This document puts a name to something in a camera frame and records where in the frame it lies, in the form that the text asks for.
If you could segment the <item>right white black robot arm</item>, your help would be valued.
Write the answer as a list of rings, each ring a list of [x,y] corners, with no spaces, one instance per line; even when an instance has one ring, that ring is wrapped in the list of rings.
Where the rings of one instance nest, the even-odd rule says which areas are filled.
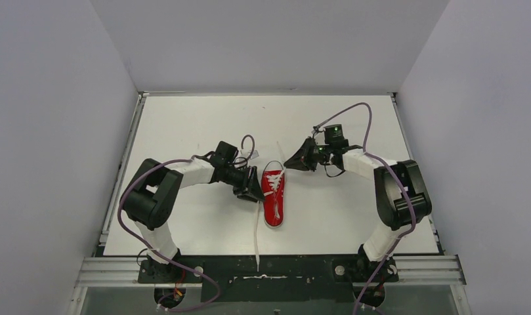
[[[300,157],[309,170],[318,165],[335,166],[373,183],[379,222],[371,236],[359,247],[357,274],[365,279],[386,278],[395,271],[388,266],[400,241],[415,231],[432,213],[432,202],[419,165],[412,159],[384,159],[366,149],[366,144],[350,144],[340,124],[315,127]]]

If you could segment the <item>red canvas sneaker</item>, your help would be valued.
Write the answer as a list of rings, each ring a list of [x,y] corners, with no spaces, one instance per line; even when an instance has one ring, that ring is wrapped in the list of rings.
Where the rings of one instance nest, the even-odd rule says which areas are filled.
[[[270,228],[277,228],[284,221],[284,190],[286,174],[280,161],[269,161],[261,175],[261,189],[265,223]]]

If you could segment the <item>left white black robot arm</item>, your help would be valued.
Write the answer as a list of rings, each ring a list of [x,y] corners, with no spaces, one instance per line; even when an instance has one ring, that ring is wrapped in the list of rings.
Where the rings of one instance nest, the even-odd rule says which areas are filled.
[[[310,257],[277,255],[266,258],[264,269],[255,254],[256,270],[247,269],[250,257],[215,257],[208,268],[194,257],[183,257],[172,239],[167,221],[180,189],[198,184],[222,182],[233,188],[240,200],[251,201],[264,211],[267,224],[279,223],[283,214],[284,169],[265,168],[258,175],[248,165],[248,156],[240,157],[238,149],[224,141],[216,150],[190,159],[174,159],[159,163],[145,159],[120,198],[117,218],[125,231],[145,245],[146,259],[140,264],[138,280],[144,284],[181,283],[187,279],[208,281],[218,285],[219,278],[302,279],[317,277],[321,268]]]

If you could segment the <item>white shoelace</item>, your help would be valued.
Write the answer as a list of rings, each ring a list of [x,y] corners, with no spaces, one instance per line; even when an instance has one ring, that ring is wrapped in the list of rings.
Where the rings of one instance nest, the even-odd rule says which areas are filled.
[[[282,165],[284,166],[284,162],[286,161],[285,154],[283,153],[283,150],[281,149],[280,144],[277,142],[278,152],[280,155],[280,158],[276,161],[280,161]],[[263,220],[265,222],[264,218],[264,209],[263,209],[263,202],[258,202],[256,213],[255,213],[255,222],[253,226],[253,245],[254,245],[254,252],[255,252],[255,263],[256,263],[256,271],[260,271],[260,253],[259,253],[259,241],[258,241],[258,227],[259,227],[259,220],[263,217]]]

